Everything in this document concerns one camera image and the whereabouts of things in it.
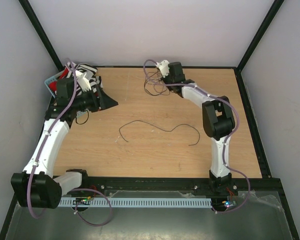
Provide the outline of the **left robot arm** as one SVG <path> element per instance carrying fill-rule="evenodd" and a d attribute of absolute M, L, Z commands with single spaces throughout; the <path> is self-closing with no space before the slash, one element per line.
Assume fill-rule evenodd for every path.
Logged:
<path fill-rule="evenodd" d="M 22 207 L 55 209 L 68 192 L 84 194 L 89 190 L 86 170 L 70 169 L 54 177 L 60 147 L 78 112 L 94 113 L 118 105 L 99 84 L 91 87 L 84 78 L 62 78 L 55 82 L 55 87 L 55 104 L 45 113 L 37 147 L 22 172 L 14 173 L 10 180 Z"/>

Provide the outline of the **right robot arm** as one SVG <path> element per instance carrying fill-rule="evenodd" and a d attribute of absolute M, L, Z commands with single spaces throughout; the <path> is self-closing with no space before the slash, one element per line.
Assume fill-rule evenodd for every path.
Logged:
<path fill-rule="evenodd" d="M 157 62 L 161 80 L 169 91 L 187 99 L 202 111 L 205 134 L 211 138 L 211 167 L 209 170 L 209 190 L 215 195 L 226 192 L 232 184 L 229 169 L 230 134 L 236 129 L 233 109 L 226 96 L 217 97 L 200 88 L 193 80 L 186 79 L 180 62 Z"/>

